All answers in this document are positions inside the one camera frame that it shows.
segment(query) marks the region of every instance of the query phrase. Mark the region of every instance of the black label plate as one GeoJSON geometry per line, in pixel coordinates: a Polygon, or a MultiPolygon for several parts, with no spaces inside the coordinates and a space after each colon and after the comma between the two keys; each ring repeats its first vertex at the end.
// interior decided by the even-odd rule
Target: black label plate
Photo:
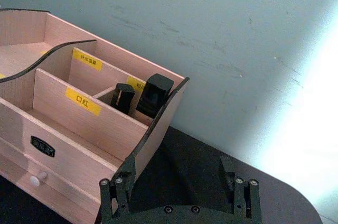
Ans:
{"type": "Polygon", "coordinates": [[[43,141],[42,139],[31,136],[31,144],[40,152],[44,153],[45,155],[48,155],[50,157],[55,156],[55,149],[49,145],[47,142],[43,141]]]}

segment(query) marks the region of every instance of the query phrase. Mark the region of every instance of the wooden organizer box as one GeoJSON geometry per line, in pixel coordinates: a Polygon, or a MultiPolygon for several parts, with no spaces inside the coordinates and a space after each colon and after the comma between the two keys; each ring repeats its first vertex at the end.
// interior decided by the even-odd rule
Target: wooden organizer box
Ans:
{"type": "Polygon", "coordinates": [[[131,154],[139,177],[189,79],[45,11],[0,10],[0,58],[0,174],[70,222],[93,224],[99,181],[131,154]],[[148,127],[134,111],[155,73],[174,87],[148,127]],[[109,106],[116,83],[136,90],[128,115],[109,106]],[[32,136],[54,157],[33,146],[32,136]],[[33,186],[41,172],[47,177],[33,186]]]}

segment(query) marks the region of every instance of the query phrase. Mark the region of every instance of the drawer knob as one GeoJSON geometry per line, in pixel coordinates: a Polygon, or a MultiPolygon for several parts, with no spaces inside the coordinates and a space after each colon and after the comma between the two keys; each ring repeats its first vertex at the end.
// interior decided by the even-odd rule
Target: drawer knob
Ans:
{"type": "Polygon", "coordinates": [[[42,180],[44,180],[47,177],[46,172],[40,172],[37,176],[31,176],[31,185],[33,186],[39,186],[42,180]]]}

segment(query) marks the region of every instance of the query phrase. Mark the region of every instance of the table surface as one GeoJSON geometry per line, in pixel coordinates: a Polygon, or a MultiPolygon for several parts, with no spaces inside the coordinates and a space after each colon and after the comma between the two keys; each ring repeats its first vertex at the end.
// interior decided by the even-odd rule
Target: table surface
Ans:
{"type": "MultiPolygon", "coordinates": [[[[225,193],[218,177],[219,157],[227,154],[170,127],[133,189],[131,211],[196,204],[223,210],[225,193]]],[[[272,176],[233,159],[236,175],[260,182],[265,224],[323,223],[298,191],[272,176]]],[[[0,176],[0,223],[69,223],[0,176]]],[[[334,223],[322,218],[324,224],[334,223]]]]}

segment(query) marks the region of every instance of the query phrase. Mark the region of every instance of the yellow label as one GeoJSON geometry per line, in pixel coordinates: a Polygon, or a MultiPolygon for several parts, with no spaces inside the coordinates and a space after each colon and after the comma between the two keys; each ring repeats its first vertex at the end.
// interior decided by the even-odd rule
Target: yellow label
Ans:
{"type": "Polygon", "coordinates": [[[85,63],[96,70],[101,71],[102,68],[102,62],[93,58],[91,55],[88,55],[76,48],[73,49],[73,58],[81,61],[82,63],[85,63]]]}
{"type": "Polygon", "coordinates": [[[89,100],[87,97],[81,95],[80,93],[77,93],[75,90],[67,88],[67,90],[65,91],[65,96],[67,96],[76,104],[80,105],[82,108],[85,108],[87,111],[93,113],[94,115],[100,115],[101,107],[95,102],[89,100]]]}
{"type": "Polygon", "coordinates": [[[127,84],[131,85],[136,91],[142,92],[146,85],[142,81],[139,81],[131,76],[128,76],[127,84]]]}

